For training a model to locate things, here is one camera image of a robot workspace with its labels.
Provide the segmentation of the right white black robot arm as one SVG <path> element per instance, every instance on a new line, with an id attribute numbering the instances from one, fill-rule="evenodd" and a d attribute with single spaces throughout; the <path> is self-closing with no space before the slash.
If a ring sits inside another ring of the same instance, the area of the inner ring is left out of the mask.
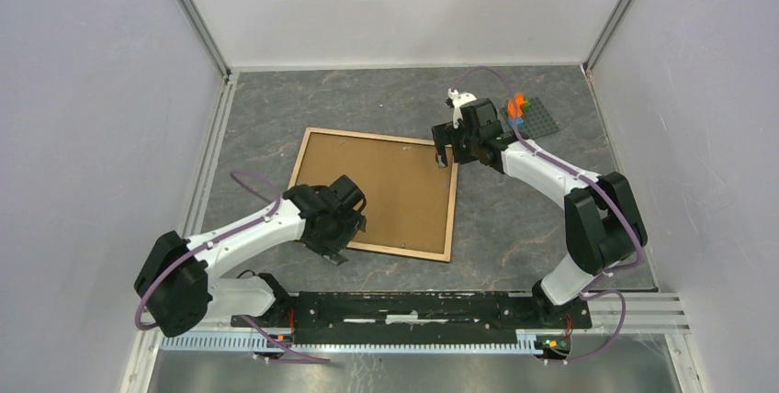
<path id="1" fill-rule="evenodd" d="M 566 255 L 532 288 L 530 312 L 537 324 L 557 325 L 593 283 L 642 264 L 648 235 L 626 177 L 583 170 L 517 128 L 504 130 L 487 98 L 451 89 L 446 104 L 453 117 L 431 129 L 440 167 L 481 163 L 530 185 L 564 213 Z"/>

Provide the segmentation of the aluminium rail frame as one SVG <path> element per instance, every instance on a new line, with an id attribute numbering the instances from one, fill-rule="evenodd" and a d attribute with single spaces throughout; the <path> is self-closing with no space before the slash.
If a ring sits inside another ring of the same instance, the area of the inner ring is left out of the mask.
<path id="1" fill-rule="evenodd" d="M 624 292 L 626 316 L 623 333 L 689 333 L 690 326 L 682 302 L 675 293 Z M 588 302 L 584 316 L 589 316 L 595 331 L 610 331 L 618 323 L 621 302 L 608 295 Z"/>

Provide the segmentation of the orange arch block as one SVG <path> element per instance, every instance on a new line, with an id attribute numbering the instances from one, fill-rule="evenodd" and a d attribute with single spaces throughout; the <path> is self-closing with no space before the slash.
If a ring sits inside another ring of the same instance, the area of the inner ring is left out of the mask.
<path id="1" fill-rule="evenodd" d="M 508 117 L 517 118 L 523 120 L 525 111 L 522 109 L 522 104 L 525 101 L 525 96 L 517 94 L 513 99 L 509 100 L 506 105 L 506 113 Z"/>

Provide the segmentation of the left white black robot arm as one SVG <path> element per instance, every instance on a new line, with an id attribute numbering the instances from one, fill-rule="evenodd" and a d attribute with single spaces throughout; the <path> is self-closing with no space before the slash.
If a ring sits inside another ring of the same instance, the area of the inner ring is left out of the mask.
<path id="1" fill-rule="evenodd" d="M 235 266 L 289 242 L 332 264 L 365 230 L 367 197 L 347 175 L 329 185 L 294 185 L 258 211 L 215 230 L 184 237 L 172 230 L 154 243 L 133 288 L 140 298 L 138 330 L 172 338 L 205 319 L 244 316 L 266 326 L 292 310 L 286 289 L 270 274 L 228 278 Z"/>

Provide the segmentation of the grey building block baseplate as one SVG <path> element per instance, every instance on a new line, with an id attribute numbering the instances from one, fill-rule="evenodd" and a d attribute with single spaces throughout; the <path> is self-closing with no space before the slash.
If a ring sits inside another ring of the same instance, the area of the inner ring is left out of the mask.
<path id="1" fill-rule="evenodd" d="M 529 97 L 532 106 L 526 110 L 524 119 L 516 126 L 527 139 L 537 140 L 559 132 L 559 125 L 537 97 Z"/>

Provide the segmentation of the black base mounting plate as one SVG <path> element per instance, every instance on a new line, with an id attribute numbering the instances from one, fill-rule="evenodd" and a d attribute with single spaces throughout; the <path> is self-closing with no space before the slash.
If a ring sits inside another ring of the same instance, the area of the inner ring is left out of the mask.
<path id="1" fill-rule="evenodd" d="M 519 330 L 588 330 L 586 302 L 546 307 L 528 293 L 300 292 L 255 317 L 295 344 L 508 344 Z"/>

